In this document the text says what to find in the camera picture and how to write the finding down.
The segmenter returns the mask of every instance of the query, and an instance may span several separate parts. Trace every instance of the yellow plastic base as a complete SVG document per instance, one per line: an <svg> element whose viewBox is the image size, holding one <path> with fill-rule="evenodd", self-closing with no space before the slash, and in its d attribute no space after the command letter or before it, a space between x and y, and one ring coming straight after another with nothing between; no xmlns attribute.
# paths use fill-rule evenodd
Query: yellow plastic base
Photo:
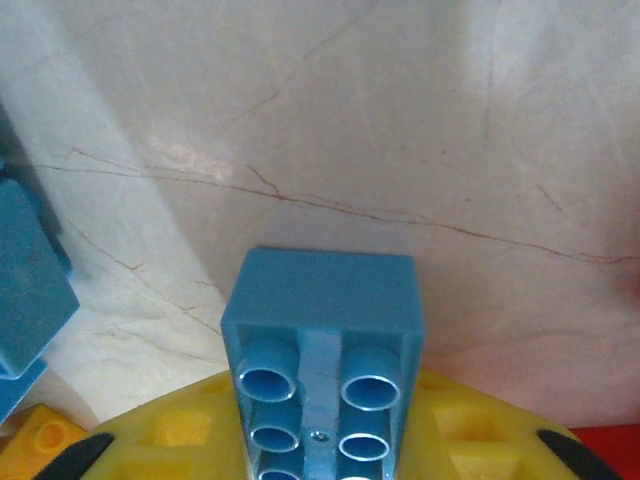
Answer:
<svg viewBox="0 0 640 480"><path fill-rule="evenodd" d="M15 430L0 446L0 480L31 480L85 431L44 405L9 417L4 428Z"/></svg>
<svg viewBox="0 0 640 480"><path fill-rule="evenodd" d="M569 430L422 370L409 410L399 480L576 480L536 432Z"/></svg>
<svg viewBox="0 0 640 480"><path fill-rule="evenodd" d="M90 432L115 440L82 480L246 480L229 372L153 400Z"/></svg>

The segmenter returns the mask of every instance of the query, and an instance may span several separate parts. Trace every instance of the toy building block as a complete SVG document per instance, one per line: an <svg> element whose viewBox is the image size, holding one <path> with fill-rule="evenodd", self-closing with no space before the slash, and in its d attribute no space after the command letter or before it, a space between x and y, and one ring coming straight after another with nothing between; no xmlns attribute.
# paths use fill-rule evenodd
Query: toy building block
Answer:
<svg viewBox="0 0 640 480"><path fill-rule="evenodd" d="M576 428L572 432L624 480L640 480L640 424Z"/></svg>
<svg viewBox="0 0 640 480"><path fill-rule="evenodd" d="M46 368L47 366L42 360L36 360L21 377L15 380L0 379L0 424L24 398Z"/></svg>
<svg viewBox="0 0 640 480"><path fill-rule="evenodd" d="M85 431L44 405L12 415L4 428L15 430L0 447L0 479L31 480Z"/></svg>
<svg viewBox="0 0 640 480"><path fill-rule="evenodd" d="M25 190L0 179L0 379L33 364L78 301Z"/></svg>
<svg viewBox="0 0 640 480"><path fill-rule="evenodd" d="M399 480L620 480L567 429L422 370Z"/></svg>
<svg viewBox="0 0 640 480"><path fill-rule="evenodd" d="M411 258L251 250L222 333L256 479L393 477L424 342Z"/></svg>
<svg viewBox="0 0 640 480"><path fill-rule="evenodd" d="M248 478L227 371L103 423L35 480Z"/></svg>

